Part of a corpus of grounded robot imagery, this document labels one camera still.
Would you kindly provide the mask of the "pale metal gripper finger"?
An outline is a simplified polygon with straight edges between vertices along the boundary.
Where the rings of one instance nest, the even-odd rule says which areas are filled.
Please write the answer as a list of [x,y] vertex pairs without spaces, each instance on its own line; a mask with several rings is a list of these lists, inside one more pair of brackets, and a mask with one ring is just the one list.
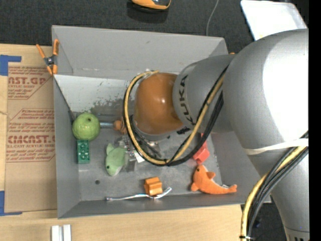
[[129,148],[130,139],[128,137],[119,137],[114,141],[114,144],[117,147],[128,149]]
[[125,169],[127,172],[134,172],[137,167],[137,159],[134,152],[125,153]]

